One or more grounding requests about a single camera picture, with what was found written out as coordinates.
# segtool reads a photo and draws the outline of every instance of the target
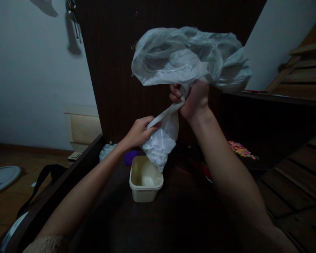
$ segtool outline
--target sweater sleeve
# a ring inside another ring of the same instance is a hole
[[[23,253],[63,253],[68,252],[69,243],[64,236],[49,235],[33,241]]]

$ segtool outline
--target baseboard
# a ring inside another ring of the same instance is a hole
[[[26,152],[26,153],[41,154],[41,155],[64,156],[64,157],[68,157],[74,152],[71,150],[49,149],[49,148],[39,148],[39,147],[0,143],[0,151],[3,151],[3,150],[11,150],[11,151]]]

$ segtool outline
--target tiled floor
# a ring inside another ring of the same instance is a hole
[[[24,171],[17,181],[0,192],[0,236],[14,223],[18,210],[33,192],[31,184],[36,182],[40,171],[48,164],[59,164],[67,168],[70,166],[67,159],[61,156],[8,150],[0,152],[0,167],[16,165]],[[38,192],[41,192],[50,181],[51,177],[48,175]]]

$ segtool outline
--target black strap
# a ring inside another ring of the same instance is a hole
[[[62,174],[67,170],[67,168],[58,165],[58,164],[53,164],[53,165],[47,165],[45,166],[42,171],[39,174],[39,177],[36,181],[36,185],[34,187],[34,191],[32,196],[27,200],[27,202],[20,208],[20,210],[18,211],[18,215],[17,218],[23,214],[25,212],[25,210],[27,209],[27,207],[29,206],[29,204],[31,203],[32,199],[34,198],[34,196],[36,195],[36,193],[38,192],[41,184],[44,182],[44,180],[46,179],[46,177],[48,176],[49,172],[51,174],[52,177],[52,182],[51,184],[53,185],[61,176]]]

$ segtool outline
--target cream plastic tub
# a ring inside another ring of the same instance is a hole
[[[151,202],[162,188],[164,177],[147,156],[136,156],[132,160],[129,182],[135,202]]]

